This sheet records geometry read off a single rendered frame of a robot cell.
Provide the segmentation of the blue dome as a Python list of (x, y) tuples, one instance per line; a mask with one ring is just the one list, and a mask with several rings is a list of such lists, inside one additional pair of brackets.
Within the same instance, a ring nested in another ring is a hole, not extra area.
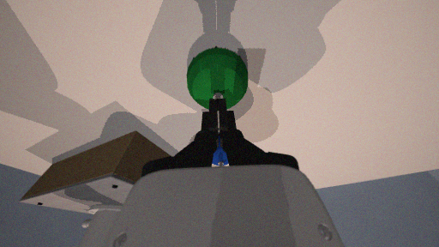
[(220, 146), (220, 134), (219, 134), (219, 147), (216, 152), (213, 154), (213, 162), (212, 164), (217, 166), (224, 166), (229, 164), (226, 156), (226, 152), (223, 151), (223, 147)]

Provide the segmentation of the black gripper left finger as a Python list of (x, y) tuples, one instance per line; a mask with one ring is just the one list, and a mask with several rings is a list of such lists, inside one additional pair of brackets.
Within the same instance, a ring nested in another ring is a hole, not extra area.
[(209, 111), (202, 113), (201, 131), (196, 133), (194, 141), (173, 157), (149, 161), (143, 166), (141, 176), (166, 169), (210, 167), (218, 147), (217, 100), (210, 99)]

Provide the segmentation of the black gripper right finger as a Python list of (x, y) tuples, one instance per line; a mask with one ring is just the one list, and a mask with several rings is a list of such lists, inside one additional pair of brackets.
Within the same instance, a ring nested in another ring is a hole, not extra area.
[(298, 161), (289, 154), (264, 152), (237, 130), (234, 111), (226, 109), (226, 99), (219, 100), (220, 146), (226, 152), (229, 166), (282, 165), (299, 170)]

